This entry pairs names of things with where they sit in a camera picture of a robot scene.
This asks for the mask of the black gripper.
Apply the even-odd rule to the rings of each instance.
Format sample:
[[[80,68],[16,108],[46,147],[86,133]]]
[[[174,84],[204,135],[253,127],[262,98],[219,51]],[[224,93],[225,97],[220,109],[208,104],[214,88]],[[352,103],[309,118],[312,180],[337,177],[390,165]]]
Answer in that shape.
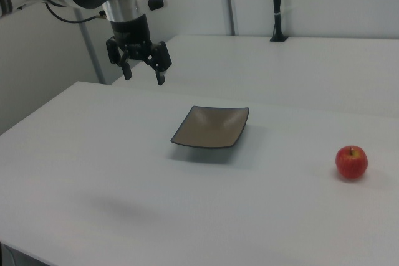
[[[172,61],[166,42],[152,45],[147,16],[144,14],[131,21],[110,23],[113,37],[106,41],[110,63],[118,65],[125,80],[130,80],[132,71],[128,60],[145,61],[155,71],[158,85],[163,85]]]

